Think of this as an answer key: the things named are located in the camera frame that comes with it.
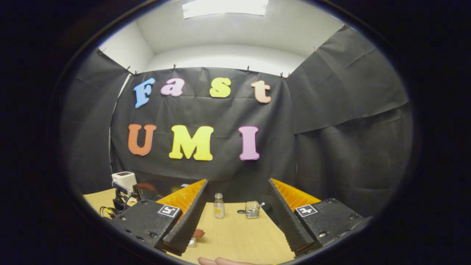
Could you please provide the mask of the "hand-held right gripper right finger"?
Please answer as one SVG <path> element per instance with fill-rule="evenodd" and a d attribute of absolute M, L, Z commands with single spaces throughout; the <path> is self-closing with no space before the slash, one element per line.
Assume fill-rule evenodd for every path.
<path fill-rule="evenodd" d="M 365 221 L 336 198 L 320 200 L 273 178 L 268 200 L 296 258 L 339 240 Z"/>

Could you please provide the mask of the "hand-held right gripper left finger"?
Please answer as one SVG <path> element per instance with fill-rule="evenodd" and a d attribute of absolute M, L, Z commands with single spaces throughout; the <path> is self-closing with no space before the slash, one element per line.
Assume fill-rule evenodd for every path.
<path fill-rule="evenodd" d="M 110 223 L 137 243 L 180 256 L 205 209 L 207 184 L 203 179 L 163 198 L 139 195 L 137 203 L 118 213 Z"/>

